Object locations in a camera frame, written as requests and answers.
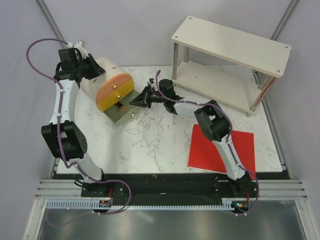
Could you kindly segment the yellow drawer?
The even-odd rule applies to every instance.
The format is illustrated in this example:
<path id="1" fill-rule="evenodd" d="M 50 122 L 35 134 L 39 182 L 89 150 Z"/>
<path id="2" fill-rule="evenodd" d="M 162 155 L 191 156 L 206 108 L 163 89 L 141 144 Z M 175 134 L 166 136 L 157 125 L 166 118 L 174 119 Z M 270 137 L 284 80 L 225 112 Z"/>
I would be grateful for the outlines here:
<path id="1" fill-rule="evenodd" d="M 115 105 L 117 102 L 123 99 L 125 96 L 130 94 L 134 90 L 134 88 L 134 81 L 130 80 L 128 83 L 120 87 L 118 90 L 115 90 L 111 95 L 109 95 L 102 101 L 96 102 L 98 109 L 101 112 L 106 111 L 111 106 Z"/>

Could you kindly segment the orange top drawer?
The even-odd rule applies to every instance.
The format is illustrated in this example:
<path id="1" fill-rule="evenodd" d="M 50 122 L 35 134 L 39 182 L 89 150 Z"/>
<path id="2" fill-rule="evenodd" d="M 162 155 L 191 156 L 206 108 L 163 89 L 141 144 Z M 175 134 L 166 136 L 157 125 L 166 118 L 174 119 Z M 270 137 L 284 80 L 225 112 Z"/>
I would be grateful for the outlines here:
<path id="1" fill-rule="evenodd" d="M 120 73 L 108 81 L 106 81 L 102 87 L 99 89 L 96 95 L 96 102 L 99 103 L 104 100 L 106 97 L 111 95 L 115 90 L 118 90 L 120 87 L 124 86 L 126 83 L 132 80 L 132 76 L 128 73 Z"/>

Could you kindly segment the grey bottom drawer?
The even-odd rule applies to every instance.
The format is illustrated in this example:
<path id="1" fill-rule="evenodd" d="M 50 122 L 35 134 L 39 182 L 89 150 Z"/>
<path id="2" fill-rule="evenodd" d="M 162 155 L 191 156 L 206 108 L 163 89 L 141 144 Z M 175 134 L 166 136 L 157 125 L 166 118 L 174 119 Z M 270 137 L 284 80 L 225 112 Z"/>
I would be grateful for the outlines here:
<path id="1" fill-rule="evenodd" d="M 125 106 L 124 110 L 120 110 L 116 105 L 113 105 L 104 111 L 104 114 L 117 125 L 122 125 L 133 120 L 139 114 L 140 108 L 130 105 L 129 102 L 138 95 L 139 93 L 136 90 L 133 90 L 119 101 Z"/>

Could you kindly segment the gold black lipstick box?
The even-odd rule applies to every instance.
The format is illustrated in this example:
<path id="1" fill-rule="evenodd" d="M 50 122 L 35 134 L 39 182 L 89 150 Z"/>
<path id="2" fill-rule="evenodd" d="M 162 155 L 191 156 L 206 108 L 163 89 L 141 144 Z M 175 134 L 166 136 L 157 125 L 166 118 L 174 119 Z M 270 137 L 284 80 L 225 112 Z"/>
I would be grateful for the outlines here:
<path id="1" fill-rule="evenodd" d="M 117 102 L 116 107 L 119 108 L 121 111 L 123 111 L 125 109 L 125 106 L 121 103 L 121 102 Z"/>

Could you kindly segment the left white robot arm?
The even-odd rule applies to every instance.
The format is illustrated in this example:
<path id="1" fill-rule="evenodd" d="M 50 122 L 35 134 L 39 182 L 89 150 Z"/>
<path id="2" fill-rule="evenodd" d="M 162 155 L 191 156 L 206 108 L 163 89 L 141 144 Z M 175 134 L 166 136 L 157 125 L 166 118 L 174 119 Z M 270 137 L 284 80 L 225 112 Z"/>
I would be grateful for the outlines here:
<path id="1" fill-rule="evenodd" d="M 75 168 L 84 182 L 92 185 L 99 197 L 106 196 L 110 185 L 103 180 L 103 170 L 88 154 L 88 142 L 75 122 L 76 98 L 82 79 L 94 80 L 105 73 L 84 42 L 68 43 L 58 51 L 60 62 L 53 77 L 56 87 L 54 110 L 49 124 L 41 127 L 41 134 L 52 155 L 62 160 L 67 169 Z"/>

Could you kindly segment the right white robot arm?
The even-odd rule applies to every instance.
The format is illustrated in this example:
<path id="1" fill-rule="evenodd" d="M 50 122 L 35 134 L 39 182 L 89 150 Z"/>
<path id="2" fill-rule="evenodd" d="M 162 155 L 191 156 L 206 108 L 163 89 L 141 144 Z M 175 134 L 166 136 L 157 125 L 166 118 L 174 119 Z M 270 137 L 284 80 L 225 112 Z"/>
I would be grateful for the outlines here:
<path id="1" fill-rule="evenodd" d="M 215 100 L 195 103 L 176 94 L 172 80 L 152 81 L 129 104 L 151 108 L 153 103 L 162 103 L 173 115 L 195 117 L 204 137 L 217 148 L 229 181 L 229 191 L 235 197 L 242 196 L 251 184 L 250 172 L 242 164 L 232 141 L 232 123 Z"/>

